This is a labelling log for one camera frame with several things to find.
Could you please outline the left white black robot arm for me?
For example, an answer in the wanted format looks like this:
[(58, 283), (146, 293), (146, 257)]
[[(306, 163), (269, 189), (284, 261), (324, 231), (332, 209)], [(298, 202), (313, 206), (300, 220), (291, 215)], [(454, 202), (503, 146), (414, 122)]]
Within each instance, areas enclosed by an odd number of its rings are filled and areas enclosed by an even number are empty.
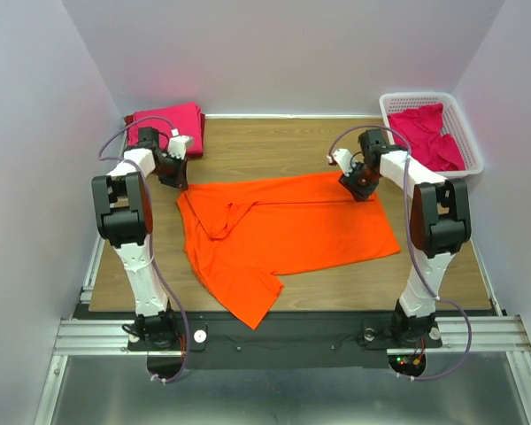
[(157, 129), (140, 127), (137, 143), (118, 157), (100, 151), (101, 161), (116, 165), (91, 181), (98, 233), (118, 255), (135, 298), (135, 320), (123, 330), (131, 343), (142, 342), (152, 350), (171, 349), (184, 337), (156, 265), (152, 203), (145, 178), (155, 174), (162, 184), (185, 190), (188, 149), (193, 144), (191, 136), (174, 128), (165, 148), (160, 138)]

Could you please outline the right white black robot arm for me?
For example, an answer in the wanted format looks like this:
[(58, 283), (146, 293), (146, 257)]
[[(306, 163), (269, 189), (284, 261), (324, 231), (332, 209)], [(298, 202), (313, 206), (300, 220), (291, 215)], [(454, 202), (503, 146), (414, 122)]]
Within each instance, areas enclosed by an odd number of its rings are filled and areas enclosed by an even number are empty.
[(389, 324), (392, 340), (409, 345), (434, 327), (446, 269), (470, 240), (466, 183), (423, 166), (407, 141), (391, 144), (384, 126), (359, 127), (359, 154), (330, 146), (329, 164), (339, 166), (339, 182), (357, 201), (366, 201), (387, 178), (403, 191), (406, 242), (412, 270)]

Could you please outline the orange t shirt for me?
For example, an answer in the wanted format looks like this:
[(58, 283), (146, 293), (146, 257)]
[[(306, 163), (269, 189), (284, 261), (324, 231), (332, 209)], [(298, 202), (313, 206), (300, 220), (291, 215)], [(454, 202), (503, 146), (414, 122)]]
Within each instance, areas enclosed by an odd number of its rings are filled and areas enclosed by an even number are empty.
[(281, 295), (281, 276), (399, 253), (378, 196), (357, 202), (339, 177), (192, 184), (178, 196), (192, 270), (249, 328)]

